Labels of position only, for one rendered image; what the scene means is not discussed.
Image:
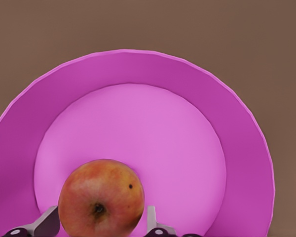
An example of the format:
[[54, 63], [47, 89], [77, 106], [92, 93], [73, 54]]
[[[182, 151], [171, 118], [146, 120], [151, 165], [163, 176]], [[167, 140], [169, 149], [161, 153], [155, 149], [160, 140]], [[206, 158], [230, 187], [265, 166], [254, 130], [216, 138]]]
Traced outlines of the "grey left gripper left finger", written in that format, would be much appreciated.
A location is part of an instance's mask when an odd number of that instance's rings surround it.
[[55, 237], [59, 230], [58, 206], [51, 206], [33, 223], [15, 227], [2, 237]]

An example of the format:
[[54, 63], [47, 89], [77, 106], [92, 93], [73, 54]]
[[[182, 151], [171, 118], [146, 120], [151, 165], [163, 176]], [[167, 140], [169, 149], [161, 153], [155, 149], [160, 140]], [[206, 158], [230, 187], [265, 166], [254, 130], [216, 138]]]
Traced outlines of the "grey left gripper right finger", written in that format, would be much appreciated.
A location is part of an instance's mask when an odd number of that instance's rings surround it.
[[155, 206], [147, 207], [147, 234], [146, 237], [200, 237], [198, 234], [177, 235], [173, 227], [157, 222]]

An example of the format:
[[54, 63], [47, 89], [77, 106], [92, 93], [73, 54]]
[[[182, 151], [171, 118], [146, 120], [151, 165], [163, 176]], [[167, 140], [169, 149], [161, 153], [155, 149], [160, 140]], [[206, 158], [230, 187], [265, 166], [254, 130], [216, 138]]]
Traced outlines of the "red yellow apple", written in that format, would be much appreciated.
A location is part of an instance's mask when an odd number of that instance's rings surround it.
[[112, 159], [91, 161], [74, 170], [58, 200], [60, 222], [70, 237], [127, 237], [144, 206], [137, 174]]

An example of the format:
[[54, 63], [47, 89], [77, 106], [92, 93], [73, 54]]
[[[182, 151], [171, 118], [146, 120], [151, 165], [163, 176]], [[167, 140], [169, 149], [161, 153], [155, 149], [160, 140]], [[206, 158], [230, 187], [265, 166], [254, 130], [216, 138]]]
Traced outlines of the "pink round plate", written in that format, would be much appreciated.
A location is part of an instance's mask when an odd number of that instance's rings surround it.
[[274, 172], [251, 111], [208, 71], [145, 50], [92, 53], [34, 80], [0, 117], [0, 236], [96, 159], [130, 166], [179, 235], [266, 237]]

